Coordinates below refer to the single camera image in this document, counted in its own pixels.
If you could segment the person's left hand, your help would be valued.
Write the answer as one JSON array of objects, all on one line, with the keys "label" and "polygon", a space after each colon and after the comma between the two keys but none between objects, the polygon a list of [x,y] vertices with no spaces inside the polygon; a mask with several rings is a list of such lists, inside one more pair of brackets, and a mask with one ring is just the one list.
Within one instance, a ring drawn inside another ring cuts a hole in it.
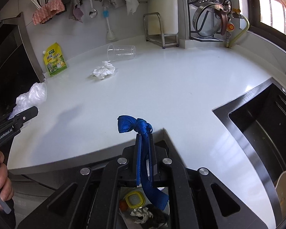
[{"label": "person's left hand", "polygon": [[14,196],[12,182],[8,178],[7,166],[4,164],[4,154],[0,151],[0,199],[4,202],[9,201]]}]

